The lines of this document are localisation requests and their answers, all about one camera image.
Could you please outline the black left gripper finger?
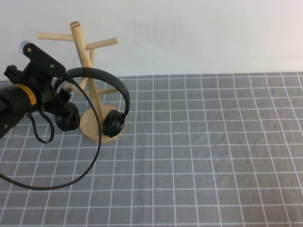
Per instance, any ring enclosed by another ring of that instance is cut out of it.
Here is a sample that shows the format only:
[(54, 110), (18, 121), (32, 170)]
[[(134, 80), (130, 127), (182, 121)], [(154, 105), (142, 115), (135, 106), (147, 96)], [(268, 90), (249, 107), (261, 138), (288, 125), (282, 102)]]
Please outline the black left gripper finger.
[(56, 92), (59, 92), (61, 89), (65, 89), (67, 92), (76, 91), (76, 87), (72, 83), (68, 81), (61, 81), (59, 79), (54, 82), (53, 88)]
[(48, 112), (62, 118), (68, 118), (72, 111), (68, 109), (68, 101), (71, 97), (70, 92), (61, 88), (59, 93), (53, 87), (48, 88)]

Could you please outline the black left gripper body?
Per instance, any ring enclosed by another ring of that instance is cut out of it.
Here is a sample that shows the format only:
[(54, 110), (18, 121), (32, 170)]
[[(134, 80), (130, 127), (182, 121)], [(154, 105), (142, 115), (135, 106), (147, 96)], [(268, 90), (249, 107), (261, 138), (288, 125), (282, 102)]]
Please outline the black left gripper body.
[(48, 112), (48, 88), (53, 87), (52, 76), (33, 63), (23, 71), (10, 65), (4, 75), (12, 83), (4, 88), (4, 113), (32, 113), (39, 109)]

